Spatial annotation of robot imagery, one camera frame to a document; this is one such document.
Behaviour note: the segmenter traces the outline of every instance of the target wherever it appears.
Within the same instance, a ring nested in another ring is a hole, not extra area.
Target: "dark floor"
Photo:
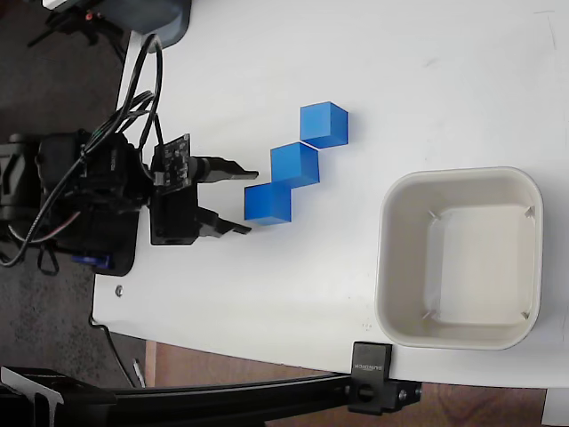
[[[122,65],[106,40],[87,48],[82,35],[54,35],[27,49],[47,15],[41,2],[0,0],[0,141],[92,130],[116,105]],[[49,367],[94,385],[126,386],[104,334],[87,325],[93,274],[60,263],[56,278],[37,270],[34,254],[0,270],[0,366]],[[144,359],[143,341],[115,338],[128,365]]]

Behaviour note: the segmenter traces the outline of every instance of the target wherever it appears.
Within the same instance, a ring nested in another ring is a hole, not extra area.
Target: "wire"
[[[124,378],[126,378],[126,381],[128,381],[128,383],[131,385],[131,387],[136,388],[134,381],[132,380],[131,376],[128,375],[128,372],[126,371],[126,367],[124,366],[124,363],[118,354],[118,350],[115,347],[115,343],[113,342],[113,337],[110,334],[108,327],[106,325],[101,324],[101,323],[95,323],[95,319],[92,318],[92,309],[91,309],[91,314],[89,315],[89,326],[92,327],[93,329],[99,329],[100,331],[103,331],[105,333],[105,337],[107,338],[108,346],[110,347],[111,351],[113,352],[113,356],[115,357],[116,363],[118,364],[118,367],[120,367],[121,372],[124,375]]]
[[[80,212],[75,212],[73,213],[65,222],[63,222],[59,227],[57,227],[55,230],[53,230],[50,233],[47,233],[45,236],[43,236],[42,238],[37,238],[32,240],[31,243],[36,244],[36,243],[43,243],[46,242],[47,240],[50,240],[51,238],[55,238],[58,234],[60,234],[64,229],[66,229],[69,225],[71,225],[73,223],[74,220],[77,219],[77,217],[80,215]],[[14,229],[14,227],[12,225],[8,226],[8,230],[14,235],[15,238],[17,238],[20,242],[23,242],[25,240],[25,238],[23,238],[18,231],[16,231]]]
[[[86,162],[86,159],[96,150],[111,134],[115,133],[116,130],[120,127],[120,125],[126,119],[128,113],[131,109],[137,107],[142,102],[148,99],[150,95],[148,95],[149,91],[142,93],[139,96],[134,96],[136,92],[136,88],[138,86],[140,80],[140,74],[142,71],[142,67],[144,65],[144,61],[150,52],[152,47],[156,48],[156,84],[155,84],[155,93],[152,100],[152,108],[150,113],[148,114],[147,124],[145,125],[144,131],[142,136],[140,137],[140,144],[142,147],[144,143],[146,143],[146,139],[148,138],[148,133],[146,132],[147,127],[149,128],[156,115],[156,110],[158,108],[158,101],[160,99],[160,92],[162,91],[162,76],[163,76],[163,57],[162,57],[162,44],[160,43],[160,39],[156,34],[152,34],[145,40],[142,48],[140,49],[140,53],[136,62],[134,64],[134,69],[131,75],[131,81],[128,85],[128,89],[126,91],[126,96],[124,98],[123,107],[117,110],[110,118],[107,120],[102,126],[100,126],[95,132],[93,132],[89,141],[85,144],[82,152],[79,156],[79,159],[68,169],[68,171],[63,175],[60,182],[55,186],[53,191],[45,200],[44,204],[40,208],[36,218],[32,222],[31,227],[29,228],[28,234],[22,241],[20,246],[20,250],[13,258],[9,259],[5,254],[0,252],[0,267],[10,268],[18,264],[26,254],[28,250],[28,246],[33,242],[36,233],[39,230],[39,227],[42,225],[42,221],[44,217],[51,211],[53,205],[57,201],[57,199],[61,196],[65,187],[68,184],[68,181],[74,175],[74,173],[79,169],[79,167],[83,166]]]

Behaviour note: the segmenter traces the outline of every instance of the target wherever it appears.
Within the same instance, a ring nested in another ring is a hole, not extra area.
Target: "blue block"
[[[327,149],[348,143],[348,112],[331,102],[301,108],[301,141]]]
[[[270,182],[245,188],[245,219],[260,225],[290,222],[291,188]]]
[[[272,181],[291,189],[320,182],[318,151],[302,142],[272,149],[270,164]]]

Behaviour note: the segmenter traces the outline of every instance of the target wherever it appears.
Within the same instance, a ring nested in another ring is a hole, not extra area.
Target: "blue cube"
[[[331,102],[301,108],[301,141],[317,149],[348,143],[348,112]]]
[[[320,182],[318,151],[302,142],[272,149],[270,163],[272,181],[291,189]]]
[[[270,182],[245,188],[245,219],[260,225],[280,224],[292,219],[291,188]]]

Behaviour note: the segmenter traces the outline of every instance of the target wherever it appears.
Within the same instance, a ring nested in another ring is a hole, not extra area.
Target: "black cable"
[[[61,178],[60,182],[58,182],[58,184],[53,189],[52,193],[45,200],[44,205],[40,208],[39,213],[32,222],[28,234],[26,235],[25,240],[22,242],[18,253],[11,259],[7,258],[6,255],[4,255],[3,253],[0,253],[0,267],[5,267],[5,268],[13,267],[23,259],[26,251],[28,250],[30,243],[36,236],[39,227],[42,225],[44,217],[51,211],[54,203],[61,196],[65,187],[68,184],[68,181],[76,172],[76,170],[85,163],[86,159],[89,157],[89,155],[91,155],[94,152],[94,150],[96,150],[110,135],[116,132],[119,126],[124,122],[130,110],[135,106],[137,106],[135,104],[140,105],[144,100],[148,98],[147,93],[142,93],[136,98],[134,96],[134,93],[136,92],[136,88],[140,80],[140,73],[142,71],[142,66],[144,65],[144,61],[152,46],[155,46],[156,48],[156,90],[157,90],[157,93],[153,95],[154,98],[152,100],[152,108],[150,110],[150,114],[148,114],[148,119],[147,119],[147,125],[148,123],[152,125],[152,123],[154,122],[154,116],[156,115],[156,109],[158,107],[159,95],[162,90],[162,75],[163,75],[162,45],[160,43],[160,39],[156,34],[147,37],[142,48],[140,49],[139,56],[136,59],[136,63],[134,64],[134,69],[131,75],[131,81],[129,83],[128,90],[126,91],[123,107],[120,108],[118,111],[116,111],[115,114],[113,114],[111,118],[107,120],[107,122],[105,122],[92,134],[89,141],[85,144],[85,147],[83,148],[79,159],[69,168],[69,170],[63,176],[63,178]],[[146,143],[146,139],[148,138],[148,133],[144,135],[145,131],[143,131],[143,136],[140,138],[141,143],[143,142]]]
[[[154,127],[156,129],[156,137],[158,138],[158,145],[164,146],[164,137],[162,136],[162,126],[160,126],[160,119],[158,114],[154,117]]]
[[[108,346],[110,347],[111,351],[113,352],[113,356],[115,357],[116,363],[118,364],[118,367],[120,368],[121,372],[123,373],[124,378],[126,378],[126,381],[128,381],[128,383],[131,385],[131,387],[136,388],[136,384],[132,380],[131,376],[128,375],[128,371],[126,370],[126,367],[124,366],[123,360],[121,359],[121,357],[118,354],[118,350],[115,347],[115,342],[113,341],[113,337],[110,334],[108,327],[106,325],[101,324],[101,323],[95,322],[95,319],[92,316],[94,304],[95,304],[95,287],[94,287],[94,283],[93,283],[91,312],[89,313],[89,319],[88,319],[87,323],[89,323],[89,327],[92,327],[93,329],[99,329],[100,331],[103,331],[105,333],[105,337],[107,338]]]

